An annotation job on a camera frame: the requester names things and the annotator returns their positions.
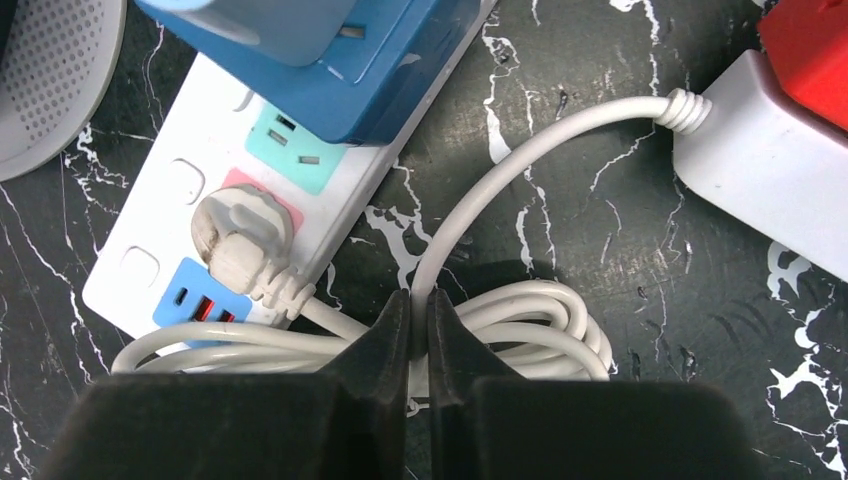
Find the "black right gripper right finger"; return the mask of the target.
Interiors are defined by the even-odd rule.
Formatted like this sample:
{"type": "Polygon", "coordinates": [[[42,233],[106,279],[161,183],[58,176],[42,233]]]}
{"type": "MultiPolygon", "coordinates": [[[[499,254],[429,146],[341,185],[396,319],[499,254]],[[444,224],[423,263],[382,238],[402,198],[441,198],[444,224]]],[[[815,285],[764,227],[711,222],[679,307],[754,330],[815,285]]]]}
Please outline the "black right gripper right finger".
{"type": "Polygon", "coordinates": [[[758,479],[743,423],[691,384],[533,381],[427,305],[432,474],[437,479],[758,479]]]}

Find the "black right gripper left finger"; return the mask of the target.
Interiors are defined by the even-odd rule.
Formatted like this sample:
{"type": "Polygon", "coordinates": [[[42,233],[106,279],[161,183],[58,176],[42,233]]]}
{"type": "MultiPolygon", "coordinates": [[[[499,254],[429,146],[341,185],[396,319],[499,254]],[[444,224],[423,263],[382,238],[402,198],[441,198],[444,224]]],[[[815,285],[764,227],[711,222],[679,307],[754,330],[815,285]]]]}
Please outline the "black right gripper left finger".
{"type": "Polygon", "coordinates": [[[309,374],[126,374],[88,389],[43,479],[399,479],[410,298],[309,374]]]}

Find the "white plug with cable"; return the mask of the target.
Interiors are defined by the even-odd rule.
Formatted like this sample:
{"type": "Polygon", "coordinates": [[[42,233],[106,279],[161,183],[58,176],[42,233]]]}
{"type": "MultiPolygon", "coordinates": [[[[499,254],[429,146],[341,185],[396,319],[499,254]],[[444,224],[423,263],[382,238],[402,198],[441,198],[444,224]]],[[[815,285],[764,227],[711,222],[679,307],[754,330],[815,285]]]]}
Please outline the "white plug with cable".
{"type": "MultiPolygon", "coordinates": [[[[414,335],[421,336],[428,325],[427,297],[461,236],[534,162],[581,134],[624,120],[646,118],[689,135],[712,107],[710,100],[685,89],[665,97],[613,100],[556,121],[508,154],[461,198],[428,244],[411,286],[414,335]]],[[[290,320],[305,317],[322,333],[190,321],[132,341],[113,361],[113,373],[314,372],[366,334],[364,324],[319,300],[314,285],[291,264],[291,217],[269,194],[249,185],[220,189],[196,208],[191,231],[213,279],[290,320]]],[[[457,314],[487,352],[527,379],[610,377],[611,343],[584,299],[566,285],[547,280],[512,283],[463,302],[457,314]]]]}

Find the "white colourful power strip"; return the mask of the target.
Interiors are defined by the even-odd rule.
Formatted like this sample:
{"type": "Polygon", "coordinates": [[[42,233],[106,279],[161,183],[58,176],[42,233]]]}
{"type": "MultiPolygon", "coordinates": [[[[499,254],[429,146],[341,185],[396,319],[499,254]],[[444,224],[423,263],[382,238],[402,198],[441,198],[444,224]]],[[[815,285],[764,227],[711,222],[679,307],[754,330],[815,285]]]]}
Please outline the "white colourful power strip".
{"type": "Polygon", "coordinates": [[[267,193],[291,219],[289,262],[318,281],[492,9],[473,3],[472,23],[385,146],[308,137],[198,55],[84,285],[85,305],[134,338],[187,322],[287,328],[283,314],[212,278],[195,248],[194,214],[225,188],[267,193]]]}

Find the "blue cube adapter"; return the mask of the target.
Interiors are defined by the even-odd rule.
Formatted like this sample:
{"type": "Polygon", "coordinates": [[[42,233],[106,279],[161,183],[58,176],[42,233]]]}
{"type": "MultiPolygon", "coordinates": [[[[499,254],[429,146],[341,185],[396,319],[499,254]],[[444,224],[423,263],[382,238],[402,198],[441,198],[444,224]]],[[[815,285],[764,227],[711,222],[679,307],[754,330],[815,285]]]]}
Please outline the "blue cube adapter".
{"type": "Polygon", "coordinates": [[[253,52],[206,56],[328,143],[385,145],[437,91],[492,10],[489,1],[354,1],[313,63],[253,52]]]}

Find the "light blue usb charger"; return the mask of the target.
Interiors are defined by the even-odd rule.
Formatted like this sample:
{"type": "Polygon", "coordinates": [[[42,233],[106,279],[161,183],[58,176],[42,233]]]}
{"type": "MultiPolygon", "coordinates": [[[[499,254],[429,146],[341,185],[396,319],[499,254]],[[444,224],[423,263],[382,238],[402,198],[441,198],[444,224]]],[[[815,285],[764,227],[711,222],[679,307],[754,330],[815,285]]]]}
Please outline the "light blue usb charger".
{"type": "Polygon", "coordinates": [[[140,1],[148,15],[212,57],[253,52],[292,67],[319,59],[352,0],[140,1]]]}

